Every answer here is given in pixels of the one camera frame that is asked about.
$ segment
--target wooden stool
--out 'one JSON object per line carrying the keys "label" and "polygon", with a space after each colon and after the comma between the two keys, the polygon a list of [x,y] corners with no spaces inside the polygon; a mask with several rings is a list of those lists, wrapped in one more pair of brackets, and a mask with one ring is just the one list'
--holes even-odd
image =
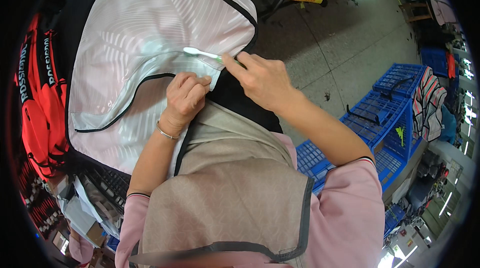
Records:
{"label": "wooden stool", "polygon": [[[407,23],[411,23],[413,21],[418,21],[418,20],[423,20],[423,19],[433,19],[432,18],[432,12],[430,12],[430,6],[425,2],[425,3],[405,3],[402,5],[399,5],[400,9],[405,11],[406,16],[408,19],[405,19]],[[428,14],[427,15],[421,15],[421,16],[416,16],[413,13],[413,8],[415,7],[427,7]]]}

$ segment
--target rossignol logo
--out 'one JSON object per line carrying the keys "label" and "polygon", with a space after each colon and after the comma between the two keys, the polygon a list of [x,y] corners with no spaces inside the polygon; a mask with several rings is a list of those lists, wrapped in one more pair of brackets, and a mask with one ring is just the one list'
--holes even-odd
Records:
{"label": "rossignol logo", "polygon": [[20,88],[21,102],[25,102],[27,99],[32,99],[31,91],[28,87],[28,80],[26,70],[28,72],[27,52],[28,43],[22,48],[20,52],[20,63],[18,64],[18,86]]}
{"label": "rossignol logo", "polygon": [[43,40],[44,43],[44,51],[45,51],[45,65],[46,65],[46,74],[48,75],[48,85],[51,87],[55,84],[55,79],[53,78],[53,71],[50,59],[50,45],[49,45],[49,38],[45,38]]}

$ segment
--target table leg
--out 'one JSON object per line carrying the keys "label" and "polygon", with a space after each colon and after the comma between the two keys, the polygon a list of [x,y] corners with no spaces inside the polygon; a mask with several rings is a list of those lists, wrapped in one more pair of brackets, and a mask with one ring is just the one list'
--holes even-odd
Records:
{"label": "table leg", "polygon": [[261,20],[265,23],[267,19],[270,18],[276,12],[276,10],[283,3],[283,1],[284,0],[274,0],[272,6],[269,9],[263,12],[260,12],[259,16]]}

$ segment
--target pink fabric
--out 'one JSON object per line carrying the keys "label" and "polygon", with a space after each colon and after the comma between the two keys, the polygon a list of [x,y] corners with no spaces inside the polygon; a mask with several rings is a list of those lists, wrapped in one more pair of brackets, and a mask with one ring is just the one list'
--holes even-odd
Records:
{"label": "pink fabric", "polygon": [[[287,147],[297,168],[297,153],[291,139],[273,134]],[[117,268],[128,268],[128,257],[140,240],[149,198],[130,195],[115,254]],[[363,158],[328,172],[319,196],[311,195],[307,250],[309,267],[376,267],[382,251],[385,209],[382,187],[372,161]],[[261,253],[230,253],[234,267],[287,268],[267,264]]]}
{"label": "pink fabric", "polygon": [[73,259],[80,262],[80,265],[90,262],[93,256],[94,247],[87,239],[82,236],[78,236],[77,241],[74,237],[69,237],[68,250]]}
{"label": "pink fabric", "polygon": [[435,14],[435,18],[439,25],[457,22],[455,13],[453,12],[452,7],[450,7],[448,0],[430,0],[430,3],[431,8],[433,9],[433,14]]}

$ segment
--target beige apron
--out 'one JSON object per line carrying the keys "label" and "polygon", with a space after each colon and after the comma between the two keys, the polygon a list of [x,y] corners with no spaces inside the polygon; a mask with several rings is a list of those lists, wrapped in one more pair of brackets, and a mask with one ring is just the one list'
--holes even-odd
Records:
{"label": "beige apron", "polygon": [[178,176],[151,195],[129,260],[156,266],[169,251],[251,251],[303,261],[313,180],[272,133],[242,116],[207,103],[197,123]]}

